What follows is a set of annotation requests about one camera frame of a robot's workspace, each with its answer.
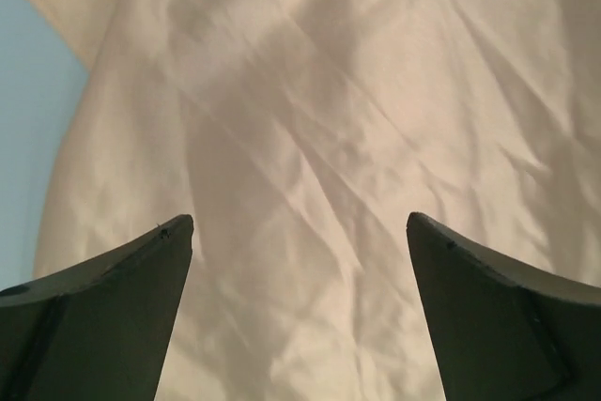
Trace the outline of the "peach satin napkin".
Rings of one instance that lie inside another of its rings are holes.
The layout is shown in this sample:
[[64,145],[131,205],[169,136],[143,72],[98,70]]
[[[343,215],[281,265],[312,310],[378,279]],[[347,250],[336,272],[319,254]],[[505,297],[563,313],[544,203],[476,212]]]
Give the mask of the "peach satin napkin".
[[420,211],[600,281],[600,0],[30,0],[89,79],[35,274],[193,217],[161,400],[440,400]]

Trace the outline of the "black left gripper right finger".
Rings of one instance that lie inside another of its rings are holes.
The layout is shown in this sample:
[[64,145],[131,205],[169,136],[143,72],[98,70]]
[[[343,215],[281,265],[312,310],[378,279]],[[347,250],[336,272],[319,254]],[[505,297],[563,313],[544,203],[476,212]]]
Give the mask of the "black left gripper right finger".
[[599,288],[420,212],[409,214],[407,238],[446,399],[599,399]]

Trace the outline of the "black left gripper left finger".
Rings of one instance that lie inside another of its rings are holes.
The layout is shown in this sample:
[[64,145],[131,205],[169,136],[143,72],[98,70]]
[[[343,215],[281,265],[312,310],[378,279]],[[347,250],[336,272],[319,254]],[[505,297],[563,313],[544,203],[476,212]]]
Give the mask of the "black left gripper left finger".
[[2,399],[154,399],[192,235],[192,217],[178,215],[112,251],[2,290]]

